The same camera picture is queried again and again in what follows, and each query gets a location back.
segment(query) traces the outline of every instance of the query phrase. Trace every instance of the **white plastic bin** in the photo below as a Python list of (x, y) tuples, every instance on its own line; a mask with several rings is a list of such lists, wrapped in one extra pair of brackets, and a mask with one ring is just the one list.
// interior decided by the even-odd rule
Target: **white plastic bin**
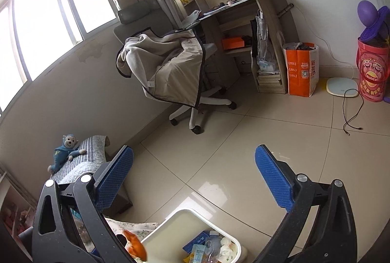
[(148, 263), (183, 263), (188, 254), (183, 247), (203, 230), (215, 230), (237, 245), (237, 255), (229, 263), (240, 263), (246, 257), (246, 249), (237, 239), (209, 222), (190, 208), (171, 214), (151, 234), (142, 240)]

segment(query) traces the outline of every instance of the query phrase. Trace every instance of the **chair base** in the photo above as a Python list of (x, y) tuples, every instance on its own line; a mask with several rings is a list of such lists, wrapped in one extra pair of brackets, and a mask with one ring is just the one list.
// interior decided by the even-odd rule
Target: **chair base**
[[(199, 103), (205, 103), (208, 105), (227, 105), (230, 109), (235, 110), (237, 108), (237, 104), (235, 102), (232, 102), (229, 99), (220, 99), (220, 98), (211, 98), (209, 96), (215, 94), (216, 92), (221, 91), (221, 94), (224, 94), (226, 92), (225, 88), (222, 88), (221, 86), (214, 87), (210, 90), (207, 90), (203, 92), (200, 96)], [(202, 128), (198, 125), (195, 125), (196, 116), (198, 115), (198, 110), (195, 108), (191, 108), (189, 106), (181, 106), (178, 110), (176, 110), (174, 113), (172, 113), (169, 116), (169, 121), (173, 126), (176, 126), (178, 124), (178, 121), (175, 119), (176, 117), (180, 116), (187, 110), (191, 109), (191, 118), (189, 123), (189, 128), (192, 130), (195, 134), (200, 134), (203, 132)]]

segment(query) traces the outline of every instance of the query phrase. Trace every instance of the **floor tile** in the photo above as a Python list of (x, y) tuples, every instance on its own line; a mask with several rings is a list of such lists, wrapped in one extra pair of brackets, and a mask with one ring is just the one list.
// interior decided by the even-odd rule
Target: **floor tile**
[(245, 115), (253, 102), (254, 96), (256, 96), (257, 90), (252, 74), (243, 74), (226, 92), (224, 95), (214, 95), (213, 97), (227, 98), (237, 104), (237, 109), (233, 112), (227, 106), (213, 106), (214, 110), (232, 112), (235, 114)]
[[(332, 128), (342, 129), (345, 120), (342, 111), (343, 97), (334, 96), (333, 105), (333, 124)], [(353, 117), (361, 106), (361, 97), (346, 98), (344, 103), (345, 116), (348, 119)], [(390, 135), (390, 103), (387, 102), (371, 102), (364, 100), (364, 105), (359, 112), (359, 115), (350, 122), (350, 125), (363, 129), (355, 130), (346, 127), (347, 130)]]
[(331, 127), (333, 96), (318, 86), (311, 97), (258, 94), (248, 116)]
[(204, 132), (194, 134), (189, 118), (177, 126), (169, 121), (158, 127), (142, 144), (182, 181), (187, 182), (214, 154), (243, 116), (218, 111), (199, 114), (196, 123)]
[(187, 185), (169, 202), (153, 214), (148, 222), (163, 222), (172, 212), (180, 208), (192, 208), (213, 224), (234, 236), (248, 250), (245, 260), (253, 262), (255, 257), (268, 243), (270, 237), (240, 222), (197, 194)]
[(133, 206), (116, 219), (144, 222), (176, 194), (184, 183), (141, 144), (134, 148), (134, 156), (133, 166), (124, 181)]
[(356, 224), (358, 256), (363, 256), (389, 220), (390, 137), (332, 129), (321, 181), (345, 184)]
[(317, 181), (329, 136), (330, 128), (246, 116), (188, 185), (232, 216), (273, 235), (286, 212), (277, 206), (255, 165), (256, 147), (265, 144), (295, 173)]

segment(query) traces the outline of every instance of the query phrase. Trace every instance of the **white cable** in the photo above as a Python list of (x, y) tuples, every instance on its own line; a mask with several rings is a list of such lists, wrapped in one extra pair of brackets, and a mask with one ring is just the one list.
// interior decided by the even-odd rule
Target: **white cable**
[(332, 50), (330, 49), (330, 46), (329, 46), (329, 44), (326, 42), (326, 40), (324, 40), (323, 38), (320, 38), (319, 36), (317, 36), (317, 34), (315, 34), (315, 33), (313, 32), (313, 30), (311, 29), (309, 23), (308, 23), (307, 20), (306, 20), (305, 14), (298, 8), (298, 6), (297, 6), (296, 4), (293, 3), (293, 5), (294, 5), (294, 7), (297, 8), (297, 9), (299, 10), (299, 12), (303, 15), (303, 18), (305, 19), (305, 22), (306, 22), (306, 24), (307, 24), (307, 27), (309, 28), (309, 30), (311, 31), (311, 33), (314, 34), (315, 37), (317, 37), (317, 38), (319, 38), (320, 40), (322, 40), (322, 41), (325, 42), (326, 46), (328, 47), (328, 50), (329, 50), (329, 53), (330, 53), (330, 56), (332, 57), (332, 59), (334, 59), (335, 61), (337, 61), (337, 62), (339, 62), (339, 63), (350, 65), (350, 67), (352, 68), (352, 77), (351, 77), (351, 79), (353, 79), (353, 78), (354, 78), (354, 75), (355, 75), (354, 66), (353, 66), (351, 63), (349, 63), (349, 62), (342, 62), (342, 61), (339, 61), (337, 58), (335, 58), (334, 55), (333, 55), (333, 52), (332, 52)]

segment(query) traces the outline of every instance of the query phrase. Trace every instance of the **red bucket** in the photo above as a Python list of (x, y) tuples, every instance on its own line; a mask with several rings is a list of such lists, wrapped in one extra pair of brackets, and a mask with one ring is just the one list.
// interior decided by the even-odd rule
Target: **red bucket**
[(372, 47), (358, 38), (356, 65), (359, 69), (359, 92), (372, 102), (381, 102), (390, 74), (389, 47)]

